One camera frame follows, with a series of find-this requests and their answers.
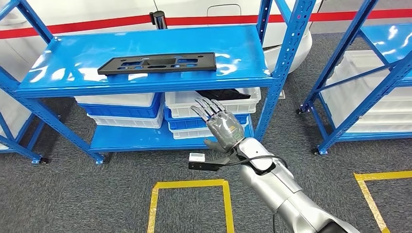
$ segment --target black plate with cutouts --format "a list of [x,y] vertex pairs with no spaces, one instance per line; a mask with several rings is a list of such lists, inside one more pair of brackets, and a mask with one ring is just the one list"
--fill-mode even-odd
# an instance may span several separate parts
[[97,73],[110,75],[199,70],[216,70],[214,52],[114,57],[100,67]]

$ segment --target shelf board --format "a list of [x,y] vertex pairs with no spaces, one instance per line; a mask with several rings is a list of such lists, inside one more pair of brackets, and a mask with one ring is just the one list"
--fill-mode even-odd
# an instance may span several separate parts
[[[216,71],[99,75],[112,57],[215,52]],[[270,86],[255,25],[57,36],[18,94],[27,98]]]
[[344,133],[338,142],[412,138],[412,132]]
[[[360,36],[384,64],[403,59],[412,51],[412,23],[363,26]],[[412,85],[412,72],[399,86]]]
[[[249,125],[245,128],[245,136],[253,137],[253,127],[250,116]],[[173,139],[166,120],[160,129],[101,126],[96,127],[90,151],[117,152],[137,150],[185,150],[206,149],[204,138]]]

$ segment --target silver robotic arm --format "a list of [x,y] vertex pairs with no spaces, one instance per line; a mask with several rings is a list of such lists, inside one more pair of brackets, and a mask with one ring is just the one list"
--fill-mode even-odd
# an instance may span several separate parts
[[352,225],[329,214],[303,192],[283,159],[273,155],[254,138],[245,138],[235,116],[216,100],[197,98],[192,106],[218,142],[205,140],[212,149],[231,152],[241,160],[228,164],[229,157],[212,161],[189,161],[189,169],[216,171],[240,164],[240,176],[260,199],[278,214],[294,233],[359,233]]

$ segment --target stacked bins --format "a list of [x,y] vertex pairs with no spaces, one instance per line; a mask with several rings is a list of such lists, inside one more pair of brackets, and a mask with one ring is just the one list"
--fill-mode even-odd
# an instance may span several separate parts
[[98,125],[159,129],[164,94],[141,93],[76,96],[76,101]]
[[[243,127],[249,124],[250,113],[256,111],[256,104],[260,101],[260,88],[238,88],[241,93],[249,94],[246,100],[220,101],[225,108],[235,114]],[[199,106],[194,99],[201,97],[196,91],[166,92],[165,119],[174,139],[213,136],[206,124],[190,109],[192,105]]]
[[[326,85],[382,65],[372,50],[346,51]],[[322,91],[335,127],[338,127],[388,74],[389,70],[382,70]],[[412,132],[412,87],[394,88],[361,116],[347,132]]]

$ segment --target yellow floor marking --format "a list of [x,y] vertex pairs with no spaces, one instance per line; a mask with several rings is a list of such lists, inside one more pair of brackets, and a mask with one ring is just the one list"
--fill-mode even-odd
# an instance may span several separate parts
[[369,174],[357,174],[353,173],[356,181],[365,196],[366,202],[369,205],[369,208],[372,211],[372,214],[375,217],[376,222],[382,233],[390,233],[388,227],[386,226],[385,221],[382,218],[382,215],[379,212],[378,207],[376,206],[375,201],[372,198],[371,193],[369,192],[368,187],[366,186],[365,181],[379,181],[379,180],[390,180],[390,179],[403,179],[403,178],[412,178],[412,171],[395,171],[395,172],[380,172],[380,173],[369,173]]
[[155,232],[155,219],[156,219],[157,199],[159,195],[159,189],[162,189],[162,188],[193,188],[193,187],[209,187],[209,186],[222,186],[224,214],[226,217],[226,232],[234,233],[235,227],[233,224],[232,203],[230,201],[229,182],[225,180],[157,182],[152,189],[152,198],[150,200],[147,233]]

